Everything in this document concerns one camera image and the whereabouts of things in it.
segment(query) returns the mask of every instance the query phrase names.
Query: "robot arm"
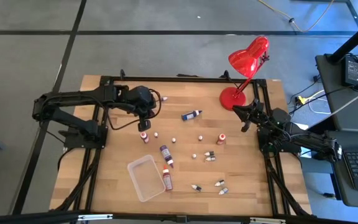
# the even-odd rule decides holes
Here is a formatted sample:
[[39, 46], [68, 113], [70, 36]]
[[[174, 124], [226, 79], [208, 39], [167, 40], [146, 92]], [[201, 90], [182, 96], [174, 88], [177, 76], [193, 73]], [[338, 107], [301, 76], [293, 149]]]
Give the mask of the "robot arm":
[[149, 119], [156, 115], [152, 111], [156, 100], [151, 91], [154, 90], [145, 86], [130, 90], [128, 86], [109, 84], [91, 91], [46, 93], [34, 101], [32, 117], [39, 122], [56, 121], [68, 126], [68, 131], [59, 131], [66, 137], [65, 147], [101, 147], [106, 141], [105, 125], [100, 126], [95, 120], [84, 121], [60, 107], [98, 105], [103, 110], [119, 108], [138, 116], [138, 130], [145, 131], [151, 127]]
[[300, 129], [290, 122], [290, 115], [280, 108], [274, 109], [271, 116], [268, 116], [263, 108], [264, 104], [256, 99], [248, 106], [233, 106], [234, 112], [244, 123], [242, 132], [246, 132], [250, 124], [255, 123], [262, 132], [266, 133], [269, 146], [280, 148], [282, 152], [293, 152], [283, 147], [284, 144], [289, 143], [316, 151], [320, 159], [329, 162], [341, 159], [342, 149], [335, 139], [325, 134], [320, 135]]

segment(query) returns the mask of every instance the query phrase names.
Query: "red desk lamp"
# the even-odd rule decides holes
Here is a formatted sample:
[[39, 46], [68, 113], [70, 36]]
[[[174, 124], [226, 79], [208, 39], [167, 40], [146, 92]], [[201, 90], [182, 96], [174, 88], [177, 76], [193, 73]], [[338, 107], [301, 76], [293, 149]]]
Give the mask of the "red desk lamp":
[[266, 37], [257, 37], [248, 48], [238, 50], [229, 56], [229, 62], [234, 69], [241, 75], [247, 77], [244, 83], [238, 88], [225, 88], [219, 100], [222, 106], [227, 110], [232, 110], [234, 105], [244, 105], [246, 103], [246, 96], [242, 92], [252, 80], [261, 66], [269, 59], [267, 51], [269, 49], [269, 40]]

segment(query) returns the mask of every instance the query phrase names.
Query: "wooden table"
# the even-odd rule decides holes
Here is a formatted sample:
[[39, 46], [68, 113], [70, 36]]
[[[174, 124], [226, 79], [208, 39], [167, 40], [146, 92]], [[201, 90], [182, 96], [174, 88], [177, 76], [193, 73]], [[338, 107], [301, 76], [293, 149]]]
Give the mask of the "wooden table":
[[[81, 91], [93, 90], [99, 85], [100, 76], [85, 75]], [[220, 92], [230, 83], [183, 83], [183, 82], [116, 82], [133, 88], [144, 85], [167, 96], [160, 114], [151, 119], [147, 131], [150, 142], [144, 144], [137, 125], [132, 124], [119, 131], [109, 131], [106, 147], [102, 150], [91, 210], [117, 213], [158, 213], [190, 215], [243, 215], [271, 216], [269, 189], [265, 164], [257, 143], [256, 126], [242, 133], [241, 122], [232, 111], [225, 110], [219, 102]], [[280, 80], [268, 80], [268, 92], [272, 108], [287, 110]], [[244, 93], [247, 103], [254, 99], [252, 85]], [[91, 119], [94, 106], [77, 106], [74, 115]], [[181, 114], [203, 110], [195, 119], [183, 122]], [[118, 109], [109, 115], [115, 127], [133, 119], [133, 115]], [[223, 145], [216, 145], [218, 135], [227, 136]], [[159, 151], [167, 145], [175, 161], [171, 169], [173, 190], [164, 192], [147, 202], [140, 202], [127, 170], [128, 163], [147, 154], [153, 156], [162, 171], [165, 161]], [[216, 161], [205, 162], [204, 153], [214, 151]], [[73, 190], [80, 175], [84, 149], [75, 149], [61, 163], [50, 208], [59, 206]], [[281, 153], [285, 183], [294, 198], [307, 212], [311, 212], [305, 181], [297, 158]], [[229, 193], [218, 195], [221, 190], [214, 183], [224, 179]], [[190, 185], [203, 188], [195, 192]], [[277, 203], [282, 212], [282, 201], [276, 186]], [[84, 207], [85, 187], [81, 208]]]

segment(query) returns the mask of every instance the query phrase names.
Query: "clear plastic container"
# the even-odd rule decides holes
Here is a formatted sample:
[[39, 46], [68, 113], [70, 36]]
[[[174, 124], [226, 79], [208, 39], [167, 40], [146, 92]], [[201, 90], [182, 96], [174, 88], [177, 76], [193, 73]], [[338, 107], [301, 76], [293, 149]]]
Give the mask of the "clear plastic container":
[[164, 182], [151, 155], [131, 162], [127, 168], [141, 202], [165, 191]]

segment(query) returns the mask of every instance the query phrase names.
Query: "bottle cap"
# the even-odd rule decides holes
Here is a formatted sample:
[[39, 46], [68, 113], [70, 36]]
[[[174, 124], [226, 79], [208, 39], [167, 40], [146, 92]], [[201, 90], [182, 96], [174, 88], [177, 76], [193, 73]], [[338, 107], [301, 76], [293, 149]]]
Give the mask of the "bottle cap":
[[167, 165], [164, 165], [164, 170], [162, 171], [164, 174], [169, 172], [168, 168], [167, 168]]

